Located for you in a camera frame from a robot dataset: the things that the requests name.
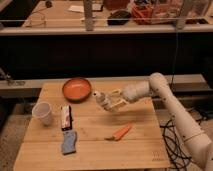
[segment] tiled floor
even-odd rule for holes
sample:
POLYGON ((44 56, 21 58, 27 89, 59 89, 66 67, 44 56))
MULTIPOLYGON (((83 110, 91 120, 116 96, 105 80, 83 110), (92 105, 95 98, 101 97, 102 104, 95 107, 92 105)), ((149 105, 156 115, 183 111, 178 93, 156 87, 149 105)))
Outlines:
MULTIPOLYGON (((164 109, 156 110, 156 113, 160 125, 165 124, 166 121, 170 119, 170 115, 164 109)), ((196 118, 199 117, 197 113, 194 113, 193 115, 196 118)), ((0 171, 13 170, 13 165, 30 118, 30 114, 21 114, 19 107, 18 110, 15 109, 13 114, 9 116, 0 134, 0 171)), ((213 120, 203 121, 201 126, 213 140, 213 120)), ((187 169, 188 171, 200 171, 200 169, 194 164, 190 164, 187 169)))

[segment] white cup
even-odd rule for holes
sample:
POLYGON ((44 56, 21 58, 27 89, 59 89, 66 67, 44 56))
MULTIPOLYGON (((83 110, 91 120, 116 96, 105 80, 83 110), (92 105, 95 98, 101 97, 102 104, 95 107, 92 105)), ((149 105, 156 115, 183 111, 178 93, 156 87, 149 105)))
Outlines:
POLYGON ((53 121, 50 104, 48 102, 37 103, 33 107, 32 116, 39 119, 44 125, 50 125, 53 121))

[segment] table surface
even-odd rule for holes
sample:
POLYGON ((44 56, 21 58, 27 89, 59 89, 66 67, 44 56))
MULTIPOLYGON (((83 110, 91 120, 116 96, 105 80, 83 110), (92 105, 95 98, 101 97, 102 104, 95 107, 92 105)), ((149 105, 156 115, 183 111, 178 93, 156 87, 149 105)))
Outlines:
MULTIPOLYGON (((136 81, 91 81, 93 90, 110 92, 136 81)), ((14 165, 15 171, 106 170, 168 168, 169 159, 151 98, 123 107, 119 112, 104 111, 90 96, 73 104, 62 94, 62 83, 45 83, 38 102, 52 106, 53 124, 43 126, 32 118, 14 165), (62 155, 63 134, 60 107, 71 105, 73 128, 77 131, 76 153, 62 155), (120 141, 107 141, 125 124, 132 129, 120 141)))
MULTIPOLYGON (((53 6, 51 8, 45 7, 45 2, 40 1, 35 7, 31 15, 24 22, 22 27, 84 27, 82 22, 84 13, 71 12, 68 8, 71 5, 81 5, 82 1, 52 1, 53 6)), ((96 17, 94 26, 109 27, 107 24, 107 18, 114 11, 109 11, 105 7, 102 12, 93 12, 96 17)), ((213 24, 213 18, 210 14, 213 12, 213 3, 211 4, 208 12, 205 15, 205 19, 209 24, 213 24)), ((127 22, 124 27, 137 26, 134 21, 127 22)))

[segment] orange bowl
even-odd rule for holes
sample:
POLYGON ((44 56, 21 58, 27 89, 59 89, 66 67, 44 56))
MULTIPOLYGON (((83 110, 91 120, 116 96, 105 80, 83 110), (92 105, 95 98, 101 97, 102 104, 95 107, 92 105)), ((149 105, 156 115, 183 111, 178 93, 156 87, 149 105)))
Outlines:
POLYGON ((64 97, 72 102, 85 100, 90 95, 91 90, 92 86, 90 82, 80 77, 68 80, 62 88, 64 97))

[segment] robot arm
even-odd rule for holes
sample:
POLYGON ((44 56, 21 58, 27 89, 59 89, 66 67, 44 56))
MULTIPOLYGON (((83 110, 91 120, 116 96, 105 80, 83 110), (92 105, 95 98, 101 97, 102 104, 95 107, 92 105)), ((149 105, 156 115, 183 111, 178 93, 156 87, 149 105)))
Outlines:
POLYGON ((195 163, 205 171, 212 171, 213 143, 211 139, 173 95, 167 80, 162 74, 154 73, 149 77, 149 81, 128 85, 122 90, 113 91, 109 95, 95 91, 94 96, 100 106, 112 112, 124 105, 150 96, 152 92, 159 95, 172 115, 175 127, 195 163))

